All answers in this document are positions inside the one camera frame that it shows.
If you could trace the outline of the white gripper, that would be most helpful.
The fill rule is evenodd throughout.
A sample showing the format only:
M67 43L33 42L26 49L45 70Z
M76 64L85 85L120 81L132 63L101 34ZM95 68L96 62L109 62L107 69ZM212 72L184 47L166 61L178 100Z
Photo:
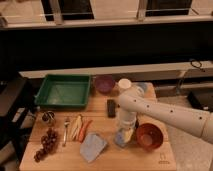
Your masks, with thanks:
M117 111L116 118L118 128L127 130L124 132L124 140L129 141L134 132L133 129L135 128L137 113L124 110L123 108L119 108Z

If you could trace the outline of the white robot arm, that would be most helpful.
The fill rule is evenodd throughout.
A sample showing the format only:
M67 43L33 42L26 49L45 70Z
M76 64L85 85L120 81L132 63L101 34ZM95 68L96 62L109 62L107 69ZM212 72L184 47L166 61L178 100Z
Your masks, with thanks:
M128 112L145 114L213 144L211 112L160 103L125 93L118 97L118 103Z

